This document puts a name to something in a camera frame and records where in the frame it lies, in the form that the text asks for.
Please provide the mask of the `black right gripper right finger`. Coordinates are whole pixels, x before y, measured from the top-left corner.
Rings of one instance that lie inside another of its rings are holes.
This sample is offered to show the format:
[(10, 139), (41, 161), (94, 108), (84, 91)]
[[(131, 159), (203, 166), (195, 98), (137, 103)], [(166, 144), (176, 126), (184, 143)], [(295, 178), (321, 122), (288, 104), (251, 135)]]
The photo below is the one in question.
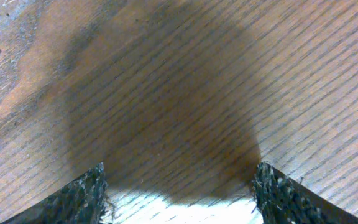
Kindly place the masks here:
[(252, 183), (256, 208), (264, 223), (358, 224), (358, 217), (323, 199), (267, 162), (257, 165)]

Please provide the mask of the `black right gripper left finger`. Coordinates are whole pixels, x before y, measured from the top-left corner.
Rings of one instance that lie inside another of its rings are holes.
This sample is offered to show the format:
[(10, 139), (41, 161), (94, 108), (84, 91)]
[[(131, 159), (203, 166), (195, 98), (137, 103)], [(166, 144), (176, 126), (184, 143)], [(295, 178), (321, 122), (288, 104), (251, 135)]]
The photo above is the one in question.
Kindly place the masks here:
[(100, 162), (41, 202), (3, 224), (100, 223), (108, 183)]

